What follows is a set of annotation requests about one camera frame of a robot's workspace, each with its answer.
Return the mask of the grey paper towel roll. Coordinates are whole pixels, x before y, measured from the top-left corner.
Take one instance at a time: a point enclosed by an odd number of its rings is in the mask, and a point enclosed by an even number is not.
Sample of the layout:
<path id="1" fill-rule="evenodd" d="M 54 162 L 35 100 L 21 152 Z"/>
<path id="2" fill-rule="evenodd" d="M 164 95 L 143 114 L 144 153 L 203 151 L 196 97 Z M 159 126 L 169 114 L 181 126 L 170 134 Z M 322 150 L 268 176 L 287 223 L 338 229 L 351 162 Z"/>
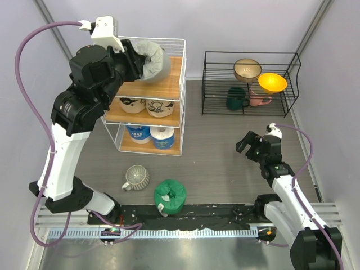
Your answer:
<path id="1" fill-rule="evenodd" d="M 140 81 L 158 83 L 170 74 L 170 57 L 159 44 L 145 40 L 137 42 L 134 49 L 139 55 L 145 56 Z"/>

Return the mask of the brown paper roll with cartoon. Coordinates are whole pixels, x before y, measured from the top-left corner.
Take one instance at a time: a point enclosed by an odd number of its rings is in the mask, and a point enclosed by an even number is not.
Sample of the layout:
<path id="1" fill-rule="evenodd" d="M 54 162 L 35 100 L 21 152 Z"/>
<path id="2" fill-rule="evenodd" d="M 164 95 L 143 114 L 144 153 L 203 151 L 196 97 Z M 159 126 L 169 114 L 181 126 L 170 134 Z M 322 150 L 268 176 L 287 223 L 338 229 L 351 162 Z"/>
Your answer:
<path id="1" fill-rule="evenodd" d="M 173 113 L 174 102 L 164 100 L 146 100 L 147 112 L 156 118 L 164 118 Z"/>

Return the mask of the blue white plastic-wrapped roll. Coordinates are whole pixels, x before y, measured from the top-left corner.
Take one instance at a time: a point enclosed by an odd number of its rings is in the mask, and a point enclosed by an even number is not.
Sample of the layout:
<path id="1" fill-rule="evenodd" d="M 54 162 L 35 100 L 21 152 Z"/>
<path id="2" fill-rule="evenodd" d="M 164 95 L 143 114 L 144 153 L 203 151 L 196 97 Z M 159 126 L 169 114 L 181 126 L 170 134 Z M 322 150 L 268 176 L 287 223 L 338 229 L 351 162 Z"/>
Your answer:
<path id="1" fill-rule="evenodd" d="M 136 144 L 143 145 L 151 141 L 149 126 L 127 125 L 127 131 Z"/>

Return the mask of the white roll blue wrapper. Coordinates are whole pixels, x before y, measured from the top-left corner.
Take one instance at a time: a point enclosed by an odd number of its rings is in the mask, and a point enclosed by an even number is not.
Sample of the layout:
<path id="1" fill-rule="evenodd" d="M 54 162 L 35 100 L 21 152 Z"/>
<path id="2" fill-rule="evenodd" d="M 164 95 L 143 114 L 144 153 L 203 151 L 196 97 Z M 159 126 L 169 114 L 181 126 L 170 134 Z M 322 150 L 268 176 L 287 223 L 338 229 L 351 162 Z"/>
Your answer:
<path id="1" fill-rule="evenodd" d="M 175 129 L 166 127 L 150 127 L 150 134 L 155 148 L 166 150 L 175 143 Z"/>

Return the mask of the green paper roll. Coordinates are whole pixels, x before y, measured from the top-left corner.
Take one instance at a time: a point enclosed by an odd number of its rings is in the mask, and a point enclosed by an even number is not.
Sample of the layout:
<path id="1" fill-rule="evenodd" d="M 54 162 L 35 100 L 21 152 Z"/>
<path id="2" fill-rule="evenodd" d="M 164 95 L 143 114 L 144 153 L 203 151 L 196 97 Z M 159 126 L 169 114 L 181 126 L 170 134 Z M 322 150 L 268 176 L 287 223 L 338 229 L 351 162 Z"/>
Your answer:
<path id="1" fill-rule="evenodd" d="M 162 181 L 154 190 L 154 202 L 163 217 L 178 214 L 186 201 L 187 191 L 183 184 L 174 180 Z"/>

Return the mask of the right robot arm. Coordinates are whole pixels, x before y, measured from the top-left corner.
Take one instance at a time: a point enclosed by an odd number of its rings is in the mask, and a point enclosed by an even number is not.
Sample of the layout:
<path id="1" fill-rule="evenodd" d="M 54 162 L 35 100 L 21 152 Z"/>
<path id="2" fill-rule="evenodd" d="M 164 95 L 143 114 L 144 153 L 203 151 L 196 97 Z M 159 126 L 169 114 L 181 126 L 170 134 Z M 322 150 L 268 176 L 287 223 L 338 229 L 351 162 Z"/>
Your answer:
<path id="1" fill-rule="evenodd" d="M 294 269 L 344 269 L 341 232 L 317 214 L 291 166 L 282 160 L 280 129 L 271 124 L 267 131 L 264 136 L 249 131 L 236 143 L 238 153 L 249 147 L 246 157 L 259 163 L 262 177 L 274 191 L 257 197 L 256 219 L 275 225 L 290 248 Z"/>

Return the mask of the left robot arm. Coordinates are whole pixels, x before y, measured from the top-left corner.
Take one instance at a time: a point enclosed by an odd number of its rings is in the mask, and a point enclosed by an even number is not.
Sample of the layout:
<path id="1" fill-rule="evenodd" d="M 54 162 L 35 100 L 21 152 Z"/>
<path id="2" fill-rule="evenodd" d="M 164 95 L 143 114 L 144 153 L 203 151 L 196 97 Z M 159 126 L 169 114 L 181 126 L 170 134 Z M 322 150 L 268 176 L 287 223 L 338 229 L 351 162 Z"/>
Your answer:
<path id="1" fill-rule="evenodd" d="M 129 39 L 122 39 L 124 51 L 114 46 L 90 45 L 70 59 L 71 85 L 53 103 L 51 136 L 46 164 L 51 166 L 44 192 L 42 180 L 29 184 L 36 196 L 45 197 L 53 214 L 86 209 L 98 213 L 107 224 L 116 223 L 120 204 L 110 195 L 98 192 L 75 176 L 82 148 L 96 121 L 109 110 L 119 88 L 143 75 L 145 57 L 138 54 Z"/>

